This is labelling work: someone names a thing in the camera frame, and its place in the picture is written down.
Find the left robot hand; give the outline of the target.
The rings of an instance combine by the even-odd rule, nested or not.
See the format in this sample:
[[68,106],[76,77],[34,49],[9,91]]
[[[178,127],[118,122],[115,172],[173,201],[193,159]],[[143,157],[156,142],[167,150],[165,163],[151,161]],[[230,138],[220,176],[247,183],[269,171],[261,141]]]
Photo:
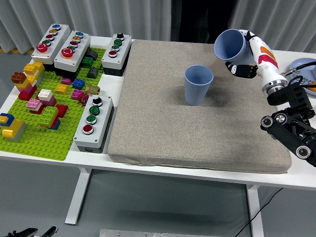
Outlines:
[[[56,226],[52,226],[49,228],[43,235],[42,237],[51,237],[55,233],[57,233],[58,228]],[[20,232],[17,232],[14,230],[13,232],[9,232],[6,237],[35,237],[36,234],[38,233],[37,228],[26,228]]]

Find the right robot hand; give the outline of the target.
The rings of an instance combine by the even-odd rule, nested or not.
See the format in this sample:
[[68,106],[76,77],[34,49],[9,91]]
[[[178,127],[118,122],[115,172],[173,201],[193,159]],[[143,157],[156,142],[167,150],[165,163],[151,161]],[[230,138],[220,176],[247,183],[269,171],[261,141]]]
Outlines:
[[262,79],[262,91],[267,95],[287,86],[271,49],[257,35],[230,29],[224,39],[224,60],[231,74],[247,79],[258,75]]

